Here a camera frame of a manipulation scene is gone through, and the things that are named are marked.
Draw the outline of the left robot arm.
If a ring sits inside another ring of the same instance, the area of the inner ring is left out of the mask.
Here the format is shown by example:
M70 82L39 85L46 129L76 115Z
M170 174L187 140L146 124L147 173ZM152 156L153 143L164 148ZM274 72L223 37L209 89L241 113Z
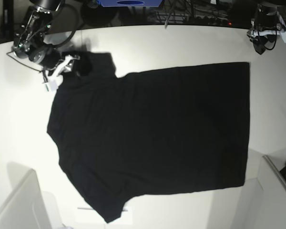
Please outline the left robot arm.
M278 0L256 0L255 16L251 19L251 28L247 37L256 53L262 55L266 50L275 48L278 37Z

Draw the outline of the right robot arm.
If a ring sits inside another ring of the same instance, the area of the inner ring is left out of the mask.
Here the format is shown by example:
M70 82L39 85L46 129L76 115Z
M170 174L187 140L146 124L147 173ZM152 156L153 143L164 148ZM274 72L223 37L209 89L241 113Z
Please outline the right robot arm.
M63 0L32 0L19 29L14 33L11 51L20 59L28 58L43 67L44 70L54 71L66 57L59 48L66 45L74 36L79 25L79 13L74 6ZM70 9L74 14L74 27L70 35L58 44L45 43L44 39L52 23L63 9Z

